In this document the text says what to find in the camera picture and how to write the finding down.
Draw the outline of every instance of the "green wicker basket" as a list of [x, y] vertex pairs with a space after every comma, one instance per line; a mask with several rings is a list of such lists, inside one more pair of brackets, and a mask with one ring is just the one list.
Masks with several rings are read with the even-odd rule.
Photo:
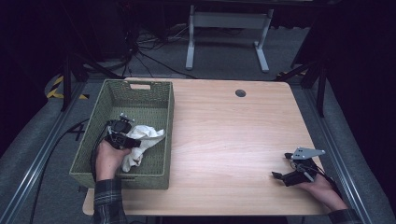
[[94, 188], [92, 149], [106, 122], [124, 113], [135, 120], [133, 126], [164, 129], [165, 138], [145, 151], [140, 166], [128, 173], [118, 171], [116, 176], [126, 189], [168, 189], [174, 103], [172, 82], [105, 80], [69, 174], [80, 185]]

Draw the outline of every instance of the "metal frame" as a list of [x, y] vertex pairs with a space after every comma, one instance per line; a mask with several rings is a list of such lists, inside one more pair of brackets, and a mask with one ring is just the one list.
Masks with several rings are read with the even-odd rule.
[[195, 12], [195, 7], [190, 8], [189, 21], [189, 47], [187, 49], [186, 69], [191, 70], [194, 62], [194, 28], [195, 27], [222, 27], [222, 28], [242, 28], [261, 29], [262, 36], [259, 41], [254, 42], [254, 48], [264, 73], [269, 72], [268, 63], [265, 60], [264, 45], [265, 37], [271, 23], [274, 10], [269, 9], [267, 14], [244, 14], [244, 13], [215, 13], [215, 12]]

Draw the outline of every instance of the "basket handle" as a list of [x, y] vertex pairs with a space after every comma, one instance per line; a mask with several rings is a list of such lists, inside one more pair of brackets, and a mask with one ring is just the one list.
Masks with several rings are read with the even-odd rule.
[[151, 91], [151, 84], [152, 83], [131, 83], [129, 82], [129, 87], [131, 90], [146, 90]]

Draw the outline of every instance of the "hand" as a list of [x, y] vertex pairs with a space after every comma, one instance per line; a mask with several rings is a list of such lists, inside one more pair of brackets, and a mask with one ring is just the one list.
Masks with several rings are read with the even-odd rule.
[[97, 148], [96, 181], [113, 179], [123, 158], [130, 153], [131, 149], [129, 148], [115, 149], [106, 140], [103, 140]]
[[314, 182], [304, 182], [297, 184], [296, 187], [305, 189], [311, 193], [318, 201], [324, 203], [330, 210], [348, 209], [344, 201], [332, 189], [332, 185], [322, 175], [317, 175]]

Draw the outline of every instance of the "black hole on table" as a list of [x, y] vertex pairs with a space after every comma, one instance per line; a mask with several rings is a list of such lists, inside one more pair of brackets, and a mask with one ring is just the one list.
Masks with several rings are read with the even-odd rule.
[[239, 97], [245, 97], [247, 93], [244, 90], [237, 90], [235, 91], [235, 94]]

